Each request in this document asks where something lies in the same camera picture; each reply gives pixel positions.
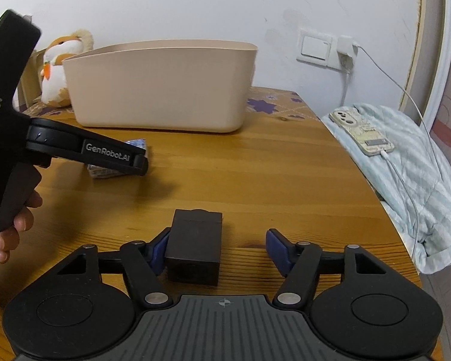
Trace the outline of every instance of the beige plastic bin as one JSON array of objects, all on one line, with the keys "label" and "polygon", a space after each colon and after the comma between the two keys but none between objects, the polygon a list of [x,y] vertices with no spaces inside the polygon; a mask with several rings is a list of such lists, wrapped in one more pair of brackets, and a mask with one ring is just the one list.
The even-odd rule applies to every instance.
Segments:
[{"label": "beige plastic bin", "polygon": [[63,62],[83,126],[230,132],[244,122],[257,47],[158,40],[99,48]]}]

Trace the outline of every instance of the wood grain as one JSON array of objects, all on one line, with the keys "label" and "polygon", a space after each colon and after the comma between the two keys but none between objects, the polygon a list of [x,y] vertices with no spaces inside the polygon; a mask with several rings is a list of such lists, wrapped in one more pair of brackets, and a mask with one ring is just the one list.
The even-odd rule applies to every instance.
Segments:
[{"label": "wood grain", "polygon": [[[77,125],[73,114],[60,117]],[[41,169],[34,228],[0,266],[0,360],[12,350],[1,311],[21,289],[84,243],[99,249],[151,240],[170,226],[176,208],[223,213],[219,286],[167,283],[179,293],[257,294],[271,298],[282,278],[264,250],[265,232],[340,251],[357,243],[420,285],[397,232],[361,172],[325,126],[313,119],[248,113],[232,134],[96,129],[118,140],[145,138],[150,170],[144,177],[92,179],[84,165],[54,159]],[[125,290],[120,276],[104,281]],[[338,283],[321,278],[318,291]],[[435,353],[441,361],[440,351]]]}]

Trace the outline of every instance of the snack package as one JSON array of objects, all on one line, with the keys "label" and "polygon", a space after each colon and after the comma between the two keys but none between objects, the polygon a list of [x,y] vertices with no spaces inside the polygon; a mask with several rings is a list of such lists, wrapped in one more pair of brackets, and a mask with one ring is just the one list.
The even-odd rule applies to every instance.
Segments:
[{"label": "snack package", "polygon": [[[127,144],[131,144],[133,146],[145,149],[145,156],[148,156],[147,152],[147,143],[143,138],[139,140],[130,140],[126,141]],[[97,167],[96,165],[87,165],[87,170],[90,176],[94,179],[106,179],[108,177],[118,177],[124,175],[122,172],[115,171],[113,169]]]}]

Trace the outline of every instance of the crosshair symbol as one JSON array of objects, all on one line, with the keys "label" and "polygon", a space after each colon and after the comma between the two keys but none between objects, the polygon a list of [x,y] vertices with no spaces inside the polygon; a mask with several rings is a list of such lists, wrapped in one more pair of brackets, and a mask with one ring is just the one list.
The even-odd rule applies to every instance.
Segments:
[{"label": "crosshair symbol", "polygon": [[219,304],[220,306],[223,306],[223,307],[225,308],[225,307],[228,307],[229,305],[231,305],[231,304],[232,304],[232,301],[227,300],[226,298],[223,298],[222,300],[220,300],[220,301],[218,302],[218,304]]}]

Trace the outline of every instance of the stuffed animal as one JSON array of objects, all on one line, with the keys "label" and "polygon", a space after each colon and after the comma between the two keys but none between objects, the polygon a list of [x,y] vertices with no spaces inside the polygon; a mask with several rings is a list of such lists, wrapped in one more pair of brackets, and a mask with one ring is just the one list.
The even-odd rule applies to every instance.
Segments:
[{"label": "stuffed animal", "polygon": [[40,73],[43,78],[42,103],[54,107],[70,105],[70,95],[62,61],[93,48],[94,39],[87,30],[78,30],[70,36],[57,38],[48,46],[45,50],[44,65]]}]

